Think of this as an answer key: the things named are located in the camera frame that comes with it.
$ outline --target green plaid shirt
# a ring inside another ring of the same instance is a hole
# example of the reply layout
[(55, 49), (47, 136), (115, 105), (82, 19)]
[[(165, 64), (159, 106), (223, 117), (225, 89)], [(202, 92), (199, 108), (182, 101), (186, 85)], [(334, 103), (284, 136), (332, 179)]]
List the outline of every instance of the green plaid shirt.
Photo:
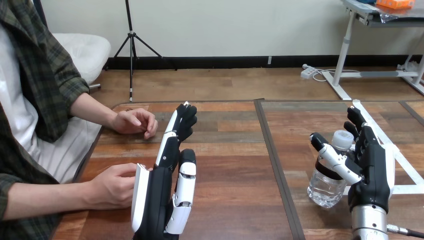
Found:
[[(87, 83), (43, 25), (31, 0), (0, 0), (0, 24), (17, 55), (23, 95), (38, 113), (35, 132), (43, 141), (54, 142), (67, 129), (73, 102), (89, 92)], [(14, 183), (58, 184), (16, 141), (0, 103), (0, 220)], [(0, 239), (48, 239), (59, 218), (54, 214), (0, 221)]]

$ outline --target robotic hand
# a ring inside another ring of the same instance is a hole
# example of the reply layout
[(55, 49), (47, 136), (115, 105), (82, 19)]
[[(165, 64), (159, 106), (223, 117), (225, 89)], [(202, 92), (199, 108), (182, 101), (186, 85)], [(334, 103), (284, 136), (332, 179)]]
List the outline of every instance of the robotic hand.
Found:
[(388, 240), (387, 213), (395, 185), (393, 151), (390, 146), (380, 145), (359, 109), (348, 108), (347, 118), (351, 122), (345, 122), (344, 128), (354, 136), (355, 159), (341, 155), (319, 133), (310, 135), (311, 144), (351, 184), (348, 204), (353, 240)]
[[(196, 182), (196, 155), (180, 152), (180, 144), (192, 133), (197, 109), (181, 104), (169, 121), (153, 170), (137, 165), (131, 207), (133, 240), (178, 240), (189, 218)], [(172, 174), (178, 178), (172, 191)]]

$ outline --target person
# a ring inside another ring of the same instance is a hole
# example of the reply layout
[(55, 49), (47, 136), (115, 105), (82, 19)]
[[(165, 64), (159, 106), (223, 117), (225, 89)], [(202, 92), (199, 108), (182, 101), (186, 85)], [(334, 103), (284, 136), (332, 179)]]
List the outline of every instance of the person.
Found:
[(48, 239), (67, 211), (131, 205), (133, 163), (72, 183), (100, 126), (153, 137), (155, 116), (115, 113), (89, 95), (31, 0), (0, 1), (0, 239)]

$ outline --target plastic water bottle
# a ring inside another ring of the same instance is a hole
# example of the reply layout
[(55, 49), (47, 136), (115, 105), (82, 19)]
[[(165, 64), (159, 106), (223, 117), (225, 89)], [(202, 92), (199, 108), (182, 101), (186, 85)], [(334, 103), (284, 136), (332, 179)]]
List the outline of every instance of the plastic water bottle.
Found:
[[(350, 150), (354, 136), (345, 130), (338, 130), (334, 133), (331, 145), (341, 151), (342, 155), (351, 158)], [(347, 182), (340, 177), (328, 162), (318, 156), (315, 169), (310, 179), (307, 194), (318, 205), (324, 208), (331, 208), (342, 199)]]

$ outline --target tripod stand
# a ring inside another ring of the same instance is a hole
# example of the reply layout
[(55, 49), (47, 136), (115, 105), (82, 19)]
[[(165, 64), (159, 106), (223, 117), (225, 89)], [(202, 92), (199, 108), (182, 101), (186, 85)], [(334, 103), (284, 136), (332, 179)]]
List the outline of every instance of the tripod stand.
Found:
[(128, 3), (128, 0), (125, 0), (125, 6), (126, 6), (126, 16), (128, 17), (128, 25), (129, 25), (129, 33), (126, 37), (125, 41), (120, 46), (119, 50), (116, 52), (114, 59), (118, 56), (118, 54), (121, 52), (124, 45), (129, 40), (129, 101), (133, 101), (133, 73), (134, 73), (134, 65), (137, 63), (137, 53), (136, 53), (136, 46), (134, 42), (134, 38), (138, 39), (142, 44), (144, 44), (148, 49), (150, 49), (154, 54), (156, 54), (160, 59), (164, 60), (166, 63), (170, 64), (172, 68), (176, 71), (177, 67), (172, 63), (167, 61), (163, 56), (161, 56), (157, 51), (155, 51), (153, 48), (151, 48), (145, 41), (143, 41), (135, 32), (133, 32), (133, 24), (131, 23), (131, 14), (130, 14), (130, 5)]

